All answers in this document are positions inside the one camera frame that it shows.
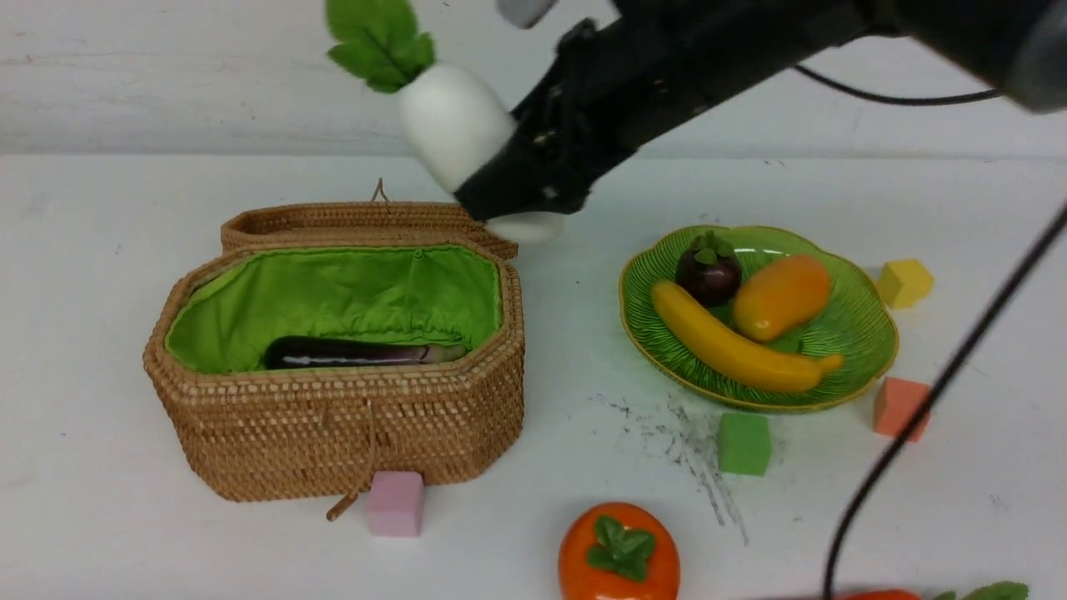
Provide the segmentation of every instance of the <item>toy banana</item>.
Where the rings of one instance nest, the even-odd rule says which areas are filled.
[[[746,338],[715,318],[669,280],[652,285],[652,306],[667,329],[713,370],[766,392],[803,393],[844,365],[841,354],[823,358],[780,352]]]

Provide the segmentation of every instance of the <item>foam cube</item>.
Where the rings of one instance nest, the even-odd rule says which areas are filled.
[[[370,483],[367,520],[376,537],[418,537],[423,528],[423,476],[379,471]]]
[[[874,430],[882,436],[895,438],[904,430],[929,391],[930,386],[925,383],[887,377],[881,382],[881,389],[878,390],[878,396],[874,401]],[[926,430],[928,422],[927,414],[908,441],[918,442]]]
[[[762,414],[731,412],[716,435],[719,471],[762,477],[770,464],[770,424]]]
[[[890,260],[881,269],[877,287],[890,309],[908,309],[929,296],[934,275],[915,258]]]

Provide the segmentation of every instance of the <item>mango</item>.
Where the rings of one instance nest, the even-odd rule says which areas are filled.
[[[737,331],[767,343],[818,316],[830,302],[830,273],[808,254],[779,258],[753,273],[733,303]]]

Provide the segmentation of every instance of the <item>mangosteen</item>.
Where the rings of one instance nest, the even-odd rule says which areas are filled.
[[[705,307],[729,303],[740,282],[740,263],[733,247],[714,232],[696,237],[674,270],[674,283]]]

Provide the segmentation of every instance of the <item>persimmon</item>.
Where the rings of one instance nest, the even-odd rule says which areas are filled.
[[[678,600],[682,564],[667,528],[643,508],[600,504],[559,547],[563,600]]]

